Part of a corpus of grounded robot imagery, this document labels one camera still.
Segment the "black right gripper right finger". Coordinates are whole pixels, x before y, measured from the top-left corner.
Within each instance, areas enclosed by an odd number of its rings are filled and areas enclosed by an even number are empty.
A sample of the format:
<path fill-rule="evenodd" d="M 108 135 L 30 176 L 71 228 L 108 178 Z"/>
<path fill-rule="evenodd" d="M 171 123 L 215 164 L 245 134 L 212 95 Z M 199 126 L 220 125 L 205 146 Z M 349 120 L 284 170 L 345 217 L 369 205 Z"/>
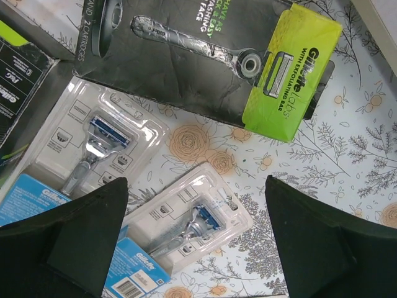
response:
<path fill-rule="evenodd" d="M 271 175 L 265 199 L 290 297 L 396 297 L 396 229 Z"/>

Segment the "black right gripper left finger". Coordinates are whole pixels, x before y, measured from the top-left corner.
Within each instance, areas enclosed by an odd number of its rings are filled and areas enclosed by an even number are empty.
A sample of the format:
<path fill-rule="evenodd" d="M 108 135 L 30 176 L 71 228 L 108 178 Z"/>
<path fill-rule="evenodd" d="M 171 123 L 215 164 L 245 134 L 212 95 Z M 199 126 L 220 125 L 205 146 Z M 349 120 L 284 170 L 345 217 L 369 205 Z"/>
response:
<path fill-rule="evenodd" d="M 100 297 L 127 201 L 117 178 L 1 227 L 1 297 Z"/>

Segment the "black green Gillette Labs box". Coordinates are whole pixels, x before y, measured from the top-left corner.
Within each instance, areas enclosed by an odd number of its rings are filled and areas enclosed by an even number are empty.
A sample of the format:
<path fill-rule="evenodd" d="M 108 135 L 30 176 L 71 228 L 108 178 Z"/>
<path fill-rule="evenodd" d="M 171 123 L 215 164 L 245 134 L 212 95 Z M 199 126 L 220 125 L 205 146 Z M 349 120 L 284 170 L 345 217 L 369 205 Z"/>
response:
<path fill-rule="evenodd" d="M 334 69 L 341 32 L 290 1 L 85 1 L 74 72 L 291 142 Z"/>

